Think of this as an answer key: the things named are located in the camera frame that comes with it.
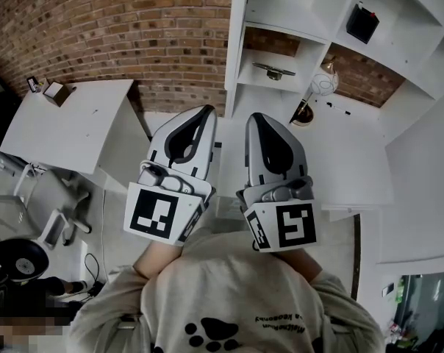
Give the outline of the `black framed window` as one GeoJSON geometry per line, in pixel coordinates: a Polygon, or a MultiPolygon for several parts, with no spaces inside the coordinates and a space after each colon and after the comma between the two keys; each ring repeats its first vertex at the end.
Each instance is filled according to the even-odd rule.
{"type": "Polygon", "coordinates": [[[404,276],[386,353],[444,353],[444,272],[404,276]]]}

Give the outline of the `white globe lamp brass base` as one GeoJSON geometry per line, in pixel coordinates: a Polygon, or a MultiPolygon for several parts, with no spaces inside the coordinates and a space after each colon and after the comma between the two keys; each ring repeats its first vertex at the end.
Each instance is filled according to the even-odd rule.
{"type": "Polygon", "coordinates": [[[309,106],[309,99],[315,96],[328,96],[333,94],[339,85],[339,76],[334,68],[336,56],[330,60],[324,60],[313,76],[307,94],[301,100],[290,123],[297,126],[308,126],[314,118],[313,109],[309,106]]]}

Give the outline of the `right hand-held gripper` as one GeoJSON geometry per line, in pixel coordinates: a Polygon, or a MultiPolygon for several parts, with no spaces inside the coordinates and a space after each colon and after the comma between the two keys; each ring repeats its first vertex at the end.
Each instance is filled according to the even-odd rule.
{"type": "Polygon", "coordinates": [[[274,253],[316,244],[318,201],[300,141],[276,119],[253,113],[246,123],[246,165],[251,187],[237,197],[254,248],[274,253]]]}

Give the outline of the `person's right forearm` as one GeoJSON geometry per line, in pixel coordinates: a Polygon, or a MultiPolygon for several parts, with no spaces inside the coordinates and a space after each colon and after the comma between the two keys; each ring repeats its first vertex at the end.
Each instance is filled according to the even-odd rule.
{"type": "Polygon", "coordinates": [[[275,256],[292,267],[308,282],[313,281],[323,270],[304,249],[278,252],[275,256]]]}

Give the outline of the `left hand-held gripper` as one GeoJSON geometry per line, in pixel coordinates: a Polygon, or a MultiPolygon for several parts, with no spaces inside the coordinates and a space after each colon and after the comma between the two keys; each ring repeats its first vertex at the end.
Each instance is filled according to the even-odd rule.
{"type": "Polygon", "coordinates": [[[217,118],[206,104],[176,115],[154,133],[139,179],[128,187],[125,231],[172,246],[185,244],[215,194],[205,179],[217,118]]]}

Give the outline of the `black pen holder box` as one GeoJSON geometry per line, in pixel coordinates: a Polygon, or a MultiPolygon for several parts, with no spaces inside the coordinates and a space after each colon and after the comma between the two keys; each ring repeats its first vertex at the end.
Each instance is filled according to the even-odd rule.
{"type": "Polygon", "coordinates": [[[346,31],[362,43],[368,44],[378,25],[376,14],[364,8],[363,3],[358,1],[346,23],[346,31]]]}

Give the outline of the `green plastic bottle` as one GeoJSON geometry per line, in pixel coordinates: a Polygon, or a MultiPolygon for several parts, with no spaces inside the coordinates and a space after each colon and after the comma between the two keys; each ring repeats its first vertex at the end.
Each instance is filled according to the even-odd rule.
{"type": "Polygon", "coordinates": [[[402,276],[397,284],[397,290],[395,294],[395,303],[400,304],[403,301],[404,291],[406,287],[407,277],[402,276]]]}

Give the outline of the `black white marker pen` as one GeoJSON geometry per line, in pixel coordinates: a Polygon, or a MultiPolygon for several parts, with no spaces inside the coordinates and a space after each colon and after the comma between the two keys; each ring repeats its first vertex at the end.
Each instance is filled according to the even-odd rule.
{"type": "Polygon", "coordinates": [[[326,102],[326,105],[334,110],[340,111],[342,114],[344,115],[351,115],[350,111],[344,110],[340,107],[335,106],[334,104],[332,104],[331,102],[326,102]]]}

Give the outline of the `light grey paw-print sweatshirt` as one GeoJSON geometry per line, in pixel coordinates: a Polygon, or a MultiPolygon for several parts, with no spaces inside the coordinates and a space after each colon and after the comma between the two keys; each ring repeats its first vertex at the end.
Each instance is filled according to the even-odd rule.
{"type": "Polygon", "coordinates": [[[193,233],[151,279],[119,269],[76,314],[67,353],[385,353],[341,281],[311,282],[247,231],[193,233]]]}

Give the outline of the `brown box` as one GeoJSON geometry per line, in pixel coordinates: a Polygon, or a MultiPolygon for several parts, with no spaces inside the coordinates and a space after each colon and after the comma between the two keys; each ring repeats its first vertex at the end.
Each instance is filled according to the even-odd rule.
{"type": "Polygon", "coordinates": [[[52,82],[42,92],[45,100],[57,107],[61,107],[65,103],[66,99],[70,96],[70,94],[71,92],[69,88],[66,85],[60,84],[58,82],[52,82]]]}

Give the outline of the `person's left forearm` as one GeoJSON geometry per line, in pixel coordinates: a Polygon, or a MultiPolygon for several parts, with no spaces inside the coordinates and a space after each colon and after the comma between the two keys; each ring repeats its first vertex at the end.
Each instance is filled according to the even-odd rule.
{"type": "Polygon", "coordinates": [[[153,240],[135,261],[133,269],[143,278],[154,278],[178,259],[182,250],[182,246],[173,246],[153,240]]]}

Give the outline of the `plain white side desk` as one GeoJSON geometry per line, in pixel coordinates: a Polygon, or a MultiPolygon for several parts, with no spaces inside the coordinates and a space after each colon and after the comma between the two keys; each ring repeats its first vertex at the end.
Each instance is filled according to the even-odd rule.
{"type": "Polygon", "coordinates": [[[60,107],[28,92],[0,150],[29,163],[75,171],[105,190],[126,193],[150,142],[128,99],[131,79],[68,84],[60,107]]]}

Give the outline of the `white office chair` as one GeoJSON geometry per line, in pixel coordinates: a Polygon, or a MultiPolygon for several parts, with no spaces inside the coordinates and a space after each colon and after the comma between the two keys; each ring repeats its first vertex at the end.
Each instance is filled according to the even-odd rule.
{"type": "Polygon", "coordinates": [[[50,250],[58,240],[69,245],[76,230],[92,232],[76,211],[88,196],[87,191],[80,192],[66,184],[53,171],[45,171],[26,201],[16,193],[0,195],[0,241],[25,238],[50,250]]]}

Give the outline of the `silver metal shelf ornament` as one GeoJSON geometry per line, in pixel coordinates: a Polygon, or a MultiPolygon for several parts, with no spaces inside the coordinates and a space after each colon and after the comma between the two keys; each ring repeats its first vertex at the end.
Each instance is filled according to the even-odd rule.
{"type": "Polygon", "coordinates": [[[269,79],[274,80],[274,81],[281,80],[284,75],[286,75],[286,76],[295,76],[296,75],[296,72],[292,72],[292,71],[288,71],[288,70],[285,70],[285,69],[273,67],[271,65],[266,65],[266,64],[263,64],[263,63],[253,62],[252,65],[255,68],[260,68],[262,70],[265,70],[267,77],[269,79]]]}

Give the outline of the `white low ledge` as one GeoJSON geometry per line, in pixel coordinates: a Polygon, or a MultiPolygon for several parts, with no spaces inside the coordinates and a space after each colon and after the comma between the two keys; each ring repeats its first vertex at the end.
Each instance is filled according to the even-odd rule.
{"type": "Polygon", "coordinates": [[[154,133],[165,123],[174,118],[178,113],[162,113],[148,111],[144,112],[141,119],[141,124],[149,139],[152,139],[154,133]]]}

